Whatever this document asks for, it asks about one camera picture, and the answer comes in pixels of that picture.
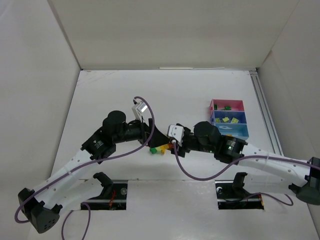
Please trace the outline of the pink container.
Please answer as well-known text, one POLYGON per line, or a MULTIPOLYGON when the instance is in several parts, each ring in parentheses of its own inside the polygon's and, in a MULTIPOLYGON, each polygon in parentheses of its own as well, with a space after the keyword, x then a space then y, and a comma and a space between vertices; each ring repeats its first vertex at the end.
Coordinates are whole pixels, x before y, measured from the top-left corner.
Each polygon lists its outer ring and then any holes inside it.
POLYGON ((230 106, 231 110, 227 111, 235 111, 235 112, 244 112, 244 104, 242 100, 233 100, 233 99, 212 99, 209 105, 209 110, 219 111, 221 108, 225 108, 225 106, 230 106))

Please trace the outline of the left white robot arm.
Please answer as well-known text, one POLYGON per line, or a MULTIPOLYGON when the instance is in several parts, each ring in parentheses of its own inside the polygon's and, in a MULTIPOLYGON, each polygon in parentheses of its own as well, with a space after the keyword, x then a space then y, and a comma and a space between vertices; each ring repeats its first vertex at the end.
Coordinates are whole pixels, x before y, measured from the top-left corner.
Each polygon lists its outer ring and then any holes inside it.
POLYGON ((126 115, 119 110, 111 111, 68 163, 55 174, 33 189, 23 188, 18 193, 19 209, 34 229, 43 234, 50 230, 65 210, 89 198, 106 196, 111 192, 113 181, 103 172, 95 173, 89 180, 77 184, 87 170, 107 160, 116 159, 116 145, 138 141, 141 145, 155 148, 169 142, 160 132, 154 118, 148 123, 141 115, 126 122, 126 115))

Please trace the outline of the light blue container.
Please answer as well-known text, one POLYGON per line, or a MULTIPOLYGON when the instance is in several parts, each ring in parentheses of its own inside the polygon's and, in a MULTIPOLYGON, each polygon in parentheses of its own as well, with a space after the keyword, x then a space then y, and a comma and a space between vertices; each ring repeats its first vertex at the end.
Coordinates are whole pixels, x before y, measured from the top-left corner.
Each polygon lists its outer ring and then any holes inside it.
POLYGON ((242 123, 215 123, 214 124, 222 135, 247 140, 249 138, 248 126, 242 123))

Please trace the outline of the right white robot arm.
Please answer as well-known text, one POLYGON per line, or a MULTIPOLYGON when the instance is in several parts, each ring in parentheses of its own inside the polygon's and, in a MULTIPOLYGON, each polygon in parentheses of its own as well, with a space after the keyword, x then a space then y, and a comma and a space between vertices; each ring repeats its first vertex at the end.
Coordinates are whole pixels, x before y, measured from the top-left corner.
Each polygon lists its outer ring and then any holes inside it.
POLYGON ((210 153, 226 164, 220 172, 210 177, 195 177, 183 167, 182 172, 197 181, 217 178, 232 166, 248 167, 265 172, 254 175, 247 172, 236 173, 230 192, 235 194, 235 202, 245 201, 256 195, 294 195, 298 200, 318 206, 320 204, 320 160, 298 160, 262 150, 243 139, 223 135, 219 129, 207 121, 194 126, 193 131, 180 124, 171 124, 167 136, 173 144, 173 153, 178 159, 190 151, 210 153))

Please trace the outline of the green lego in pile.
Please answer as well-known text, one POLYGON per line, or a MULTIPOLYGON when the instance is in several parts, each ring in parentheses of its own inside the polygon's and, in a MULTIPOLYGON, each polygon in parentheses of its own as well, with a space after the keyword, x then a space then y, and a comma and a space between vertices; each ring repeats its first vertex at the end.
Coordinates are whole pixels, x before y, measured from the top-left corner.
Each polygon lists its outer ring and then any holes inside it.
POLYGON ((158 152, 157 148, 150 148, 149 151, 151 152, 151 154, 156 154, 158 152))

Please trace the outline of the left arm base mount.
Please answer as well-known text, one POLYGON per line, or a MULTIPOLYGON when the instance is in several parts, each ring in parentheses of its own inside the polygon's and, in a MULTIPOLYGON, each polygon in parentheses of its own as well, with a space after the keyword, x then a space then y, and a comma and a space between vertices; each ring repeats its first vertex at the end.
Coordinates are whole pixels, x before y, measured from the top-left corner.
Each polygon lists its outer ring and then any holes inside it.
POLYGON ((92 211, 124 211, 127 209, 128 181, 111 180, 105 173, 93 175, 102 190, 85 203, 92 211))

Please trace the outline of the yellow curved lego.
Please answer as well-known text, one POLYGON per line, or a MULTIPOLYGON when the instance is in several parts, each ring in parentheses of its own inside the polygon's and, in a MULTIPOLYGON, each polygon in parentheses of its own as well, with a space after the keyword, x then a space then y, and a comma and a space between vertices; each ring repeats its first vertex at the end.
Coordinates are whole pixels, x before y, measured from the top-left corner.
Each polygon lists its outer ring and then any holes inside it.
POLYGON ((168 150, 168 149, 170 149, 170 148, 171 148, 171 147, 170 147, 170 144, 164 144, 164 145, 161 145, 161 146, 156 147, 155 149, 156 149, 156 153, 157 153, 157 154, 162 154, 162 155, 164 155, 165 152, 166 152, 166 150, 168 150))

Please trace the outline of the purple-blue container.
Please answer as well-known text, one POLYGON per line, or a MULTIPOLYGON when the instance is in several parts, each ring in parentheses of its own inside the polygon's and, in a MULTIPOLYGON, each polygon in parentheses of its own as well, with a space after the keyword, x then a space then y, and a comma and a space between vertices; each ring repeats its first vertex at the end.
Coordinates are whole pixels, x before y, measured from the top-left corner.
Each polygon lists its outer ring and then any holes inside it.
POLYGON ((244 111, 226 111, 226 110, 216 110, 212 113, 211 118, 210 118, 210 122, 212 124, 215 124, 217 122, 215 122, 215 119, 220 118, 221 122, 218 123, 231 123, 232 118, 236 118, 239 120, 238 124, 247 124, 247 119, 246 119, 246 115, 244 111), (228 117, 229 118, 229 122, 223 122, 223 118, 224 117, 228 117))

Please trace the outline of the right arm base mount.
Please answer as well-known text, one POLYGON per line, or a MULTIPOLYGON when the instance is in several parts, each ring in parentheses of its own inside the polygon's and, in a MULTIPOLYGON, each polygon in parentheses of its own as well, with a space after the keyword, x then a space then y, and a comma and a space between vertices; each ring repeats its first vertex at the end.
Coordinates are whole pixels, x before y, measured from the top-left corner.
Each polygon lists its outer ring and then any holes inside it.
POLYGON ((219 210, 263 210, 261 195, 251 195, 244 189, 248 174, 238 172, 233 180, 216 180, 216 197, 219 210))

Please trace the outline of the aluminium rail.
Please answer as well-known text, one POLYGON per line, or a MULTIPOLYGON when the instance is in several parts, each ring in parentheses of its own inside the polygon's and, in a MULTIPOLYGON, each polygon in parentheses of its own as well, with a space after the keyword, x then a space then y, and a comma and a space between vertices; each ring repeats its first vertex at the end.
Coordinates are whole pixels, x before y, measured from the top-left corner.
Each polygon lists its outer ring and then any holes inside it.
POLYGON ((271 112, 269 110, 269 106, 261 85, 261 81, 258 75, 257 70, 250 70, 249 76, 252 81, 252 85, 256 94, 256 98, 258 101, 258 105, 262 114, 262 118, 264 121, 264 125, 267 130, 268 138, 270 140, 270 143, 272 145, 272 150, 275 154, 283 155, 283 149, 274 125, 274 121, 272 119, 271 112))

